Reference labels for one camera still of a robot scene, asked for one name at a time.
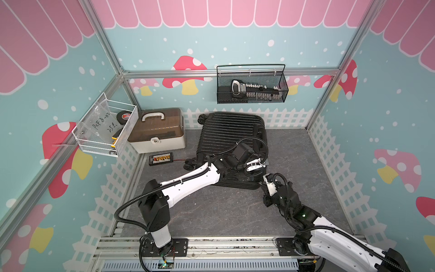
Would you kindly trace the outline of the black hard-shell suitcase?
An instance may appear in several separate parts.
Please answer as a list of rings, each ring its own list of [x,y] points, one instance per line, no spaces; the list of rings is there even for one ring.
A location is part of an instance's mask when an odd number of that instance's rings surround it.
[[[202,125],[202,130],[196,152],[197,157],[185,161],[184,169],[188,171],[196,170],[207,163],[208,158],[213,160],[214,154],[229,149],[242,138],[258,137],[267,142],[265,122],[263,118],[253,114],[234,112],[201,114],[198,117],[198,123]],[[262,181],[263,179],[257,182],[219,179],[216,185],[256,190]]]

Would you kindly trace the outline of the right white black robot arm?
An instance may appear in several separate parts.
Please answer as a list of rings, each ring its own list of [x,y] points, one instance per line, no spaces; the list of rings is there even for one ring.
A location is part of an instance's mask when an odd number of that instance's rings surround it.
[[[264,175],[261,188],[265,193],[265,205],[275,206],[295,230],[290,248],[297,254],[304,256],[312,253],[347,272],[409,271],[403,256],[396,250],[372,246],[302,204],[292,183],[282,174]]]

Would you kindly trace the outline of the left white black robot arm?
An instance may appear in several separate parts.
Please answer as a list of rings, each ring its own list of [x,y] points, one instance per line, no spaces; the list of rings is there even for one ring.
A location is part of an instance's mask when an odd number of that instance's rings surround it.
[[[146,235],[151,235],[151,240],[158,249],[168,248],[173,244],[168,227],[171,220],[170,208],[192,193],[218,183],[222,176],[230,172],[242,172],[249,177],[262,174],[267,158],[267,142],[258,137],[245,137],[231,148],[207,156],[202,166],[183,176],[162,183],[149,181],[147,190],[121,205],[115,211],[114,218],[118,222],[145,230]],[[136,202],[141,210],[143,223],[120,216],[122,211]]]

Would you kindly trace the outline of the black charging board with connectors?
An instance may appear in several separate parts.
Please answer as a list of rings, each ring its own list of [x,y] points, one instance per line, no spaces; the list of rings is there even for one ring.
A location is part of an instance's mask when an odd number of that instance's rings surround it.
[[[148,157],[148,165],[150,167],[163,165],[173,162],[184,162],[186,159],[175,159],[173,153],[154,154]]]

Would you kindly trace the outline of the brown lid white toolbox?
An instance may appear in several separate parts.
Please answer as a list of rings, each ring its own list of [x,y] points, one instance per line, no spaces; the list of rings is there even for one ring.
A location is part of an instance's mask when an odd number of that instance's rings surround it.
[[[182,110],[164,108],[139,112],[128,142],[140,154],[185,148]]]

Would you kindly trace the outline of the black tape roll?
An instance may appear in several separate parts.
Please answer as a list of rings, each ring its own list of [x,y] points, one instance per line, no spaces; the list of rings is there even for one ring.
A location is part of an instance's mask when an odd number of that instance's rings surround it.
[[[129,121],[130,116],[131,116],[130,111],[121,111],[116,115],[116,118],[121,125],[125,125]]]

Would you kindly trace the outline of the yellow black tool in bin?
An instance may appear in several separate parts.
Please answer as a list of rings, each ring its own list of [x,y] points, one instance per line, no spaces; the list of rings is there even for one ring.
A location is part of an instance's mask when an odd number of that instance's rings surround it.
[[[120,135],[122,133],[122,129],[118,130],[113,136],[112,136],[112,144],[111,144],[111,148],[113,148],[114,150],[117,149],[118,147],[123,145],[123,141],[122,139],[120,139]]]

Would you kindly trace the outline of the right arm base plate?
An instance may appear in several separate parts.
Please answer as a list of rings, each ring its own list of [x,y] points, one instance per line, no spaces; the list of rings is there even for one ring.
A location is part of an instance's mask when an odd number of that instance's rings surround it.
[[[279,256],[313,257],[314,254],[309,250],[307,243],[295,238],[276,238],[275,245],[278,249]]]

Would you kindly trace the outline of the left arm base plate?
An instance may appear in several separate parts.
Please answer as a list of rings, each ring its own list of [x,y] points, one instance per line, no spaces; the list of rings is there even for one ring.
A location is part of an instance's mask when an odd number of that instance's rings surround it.
[[[159,248],[148,238],[140,248],[143,257],[186,257],[188,250],[188,239],[172,239],[167,245]]]

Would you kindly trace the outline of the clear acrylic wall bin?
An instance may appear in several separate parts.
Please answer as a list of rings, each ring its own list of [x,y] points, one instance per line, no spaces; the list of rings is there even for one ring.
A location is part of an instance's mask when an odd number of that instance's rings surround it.
[[[125,125],[121,125],[116,118],[121,111],[131,112],[130,119]],[[110,100],[103,93],[80,119],[72,134],[82,152],[117,158],[124,151],[137,121],[136,105]],[[111,148],[112,136],[120,129],[123,145],[114,150]]]

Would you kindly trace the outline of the aluminium mounting rail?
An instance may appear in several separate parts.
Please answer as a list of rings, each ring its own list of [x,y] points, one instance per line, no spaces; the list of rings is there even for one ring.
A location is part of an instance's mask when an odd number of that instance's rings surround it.
[[[298,272],[319,271],[323,260],[340,271],[373,272],[380,261],[347,243],[339,249],[330,240],[315,240],[312,253],[297,255],[289,238],[189,237],[165,264],[158,256],[139,258],[138,238],[104,238],[91,258],[89,272]]]

